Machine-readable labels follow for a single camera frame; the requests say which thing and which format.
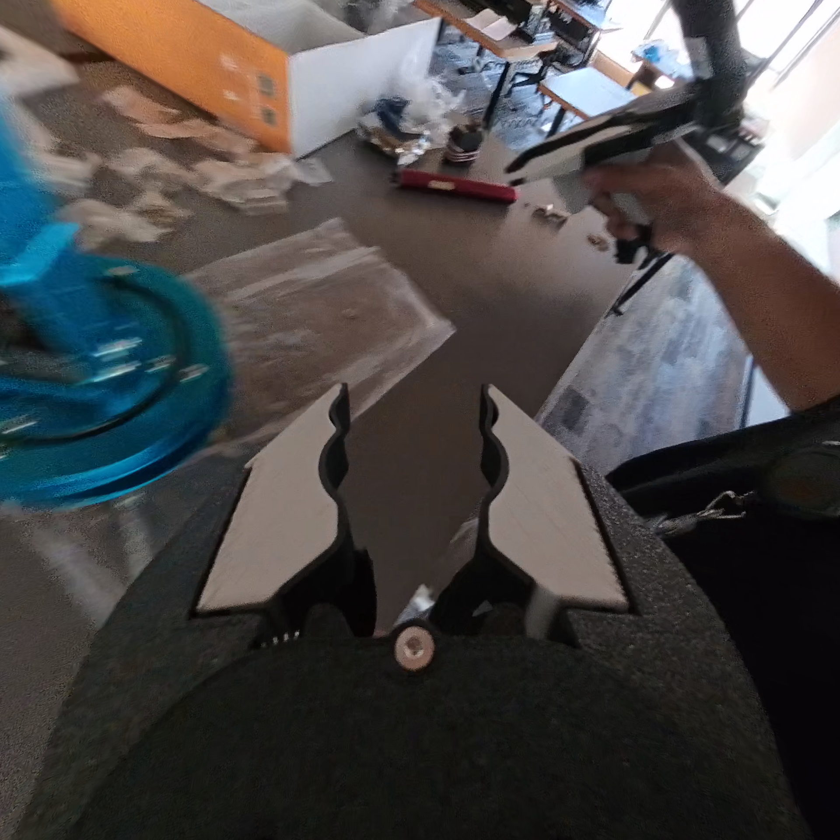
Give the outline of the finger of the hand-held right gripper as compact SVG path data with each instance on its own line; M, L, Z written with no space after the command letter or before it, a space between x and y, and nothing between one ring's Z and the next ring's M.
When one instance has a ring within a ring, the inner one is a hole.
M567 145L546 154L532 156L529 160L522 153L509 164L509 183L551 181L561 209L575 215L583 211L591 200L590 189L583 181L585 170L598 165L641 163L651 151L651 148L646 148L621 154L610 153L605 161L596 163L585 162L586 149L581 144Z
M693 87L656 91L578 123L521 152L507 174L574 174L622 155L647 153L692 129Z

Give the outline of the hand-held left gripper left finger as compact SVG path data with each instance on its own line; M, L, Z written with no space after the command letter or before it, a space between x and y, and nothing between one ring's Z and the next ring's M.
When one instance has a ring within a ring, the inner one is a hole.
M329 605L352 635L373 634L372 562L340 496L350 422L349 387L334 385L248 462L197 617L255 614L270 636L301 636L312 608Z

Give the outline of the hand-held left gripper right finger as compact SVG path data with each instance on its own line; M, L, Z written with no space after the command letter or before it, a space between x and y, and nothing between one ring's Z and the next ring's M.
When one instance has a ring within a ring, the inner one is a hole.
M512 606L526 637L576 642L569 611L630 613L578 460L494 385L481 388L479 432L487 492L474 552L437 598L434 625L477 635L491 612Z

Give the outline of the person's right forearm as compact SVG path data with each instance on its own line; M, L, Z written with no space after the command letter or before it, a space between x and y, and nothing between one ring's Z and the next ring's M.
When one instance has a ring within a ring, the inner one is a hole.
M838 283L736 199L703 198L690 257L779 398L803 411L838 397Z

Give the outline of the dark grey desk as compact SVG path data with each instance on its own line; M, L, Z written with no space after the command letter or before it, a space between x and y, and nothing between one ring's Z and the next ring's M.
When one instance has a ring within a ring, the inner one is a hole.
M341 218L378 248L455 333L360 416L342 486L354 537L371 553L379 628L421 583L446 583L447 544L485 485L480 385L535 414L629 278L587 241L587 211L561 230L520 203L504 209L396 190L387 161L350 133L318 158L333 182L296 188L286 213L247 217L189 193L193 216L156 245L106 252L175 273ZM98 627L147 557L183 525L232 458L212 455L144 497L55 516L2 513L2 838L12 838L49 732Z

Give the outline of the person's right hand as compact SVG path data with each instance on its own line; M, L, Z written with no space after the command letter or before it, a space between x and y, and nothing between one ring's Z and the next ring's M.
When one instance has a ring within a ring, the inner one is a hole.
M641 237L642 224L618 205L619 196L630 196L647 218L653 246L686 257L695 255L725 198L708 170L693 160L599 165L584 172L583 184L615 240Z

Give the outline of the stack of dark red pads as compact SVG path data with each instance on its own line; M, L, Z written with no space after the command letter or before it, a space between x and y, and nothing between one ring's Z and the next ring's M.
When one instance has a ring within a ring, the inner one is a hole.
M479 156L486 133L481 122L460 122L449 131L443 162L455 167L469 167Z

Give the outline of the long workbench with equipment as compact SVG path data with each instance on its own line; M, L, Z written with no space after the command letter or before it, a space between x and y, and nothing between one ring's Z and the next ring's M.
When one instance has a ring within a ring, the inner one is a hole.
M415 1L415 8L451 27L478 47L474 69L483 59L501 65L500 76L482 116L490 129L510 90L537 88L550 72L567 74L588 67L604 34L621 26L610 18L610 1L456 2Z

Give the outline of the red electric screwdriver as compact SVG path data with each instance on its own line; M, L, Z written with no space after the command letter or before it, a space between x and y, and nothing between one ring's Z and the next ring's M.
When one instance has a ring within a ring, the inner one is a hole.
M515 186L475 181L469 178L411 169L398 170L393 183L400 189L433 193L509 206L519 199Z

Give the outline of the crumpled clear plastic wrap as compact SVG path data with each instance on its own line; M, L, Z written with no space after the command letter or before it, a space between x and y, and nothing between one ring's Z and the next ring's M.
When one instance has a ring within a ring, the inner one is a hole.
M395 72L388 95L401 107L401 130L441 138L454 126L464 94L452 92L443 77L431 73L433 53L434 45L414 42Z

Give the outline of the large clear plastic bag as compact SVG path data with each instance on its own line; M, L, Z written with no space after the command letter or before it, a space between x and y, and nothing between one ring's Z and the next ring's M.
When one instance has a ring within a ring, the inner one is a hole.
M184 278L224 327L234 396L222 439L274 437L337 384L353 420L451 338L455 325L340 218Z

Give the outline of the group of small parts bags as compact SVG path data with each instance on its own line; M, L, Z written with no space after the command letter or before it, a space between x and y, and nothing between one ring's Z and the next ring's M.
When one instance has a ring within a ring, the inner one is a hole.
M203 119L181 119L174 108L120 86L101 100L156 140L189 140L215 153L192 164L176 163L147 146L121 150L108 158L59 140L31 114L27 128L36 171L57 195L70 203L60 217L77 226L80 249L92 251L114 240L150 244L169 234L192 212L173 197L192 189L249 216L278 214L288 207L297 184L321 186L332 181L320 160L297 161L287 154L256 151L256 142ZM126 206L88 197L95 177L108 170L135 189Z

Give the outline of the orange and white cardboard box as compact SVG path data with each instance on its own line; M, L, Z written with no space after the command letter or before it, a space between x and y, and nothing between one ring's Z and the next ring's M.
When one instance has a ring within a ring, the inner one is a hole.
M425 77L439 22L352 24L347 2L55 1L63 27L272 151L352 131L403 70Z

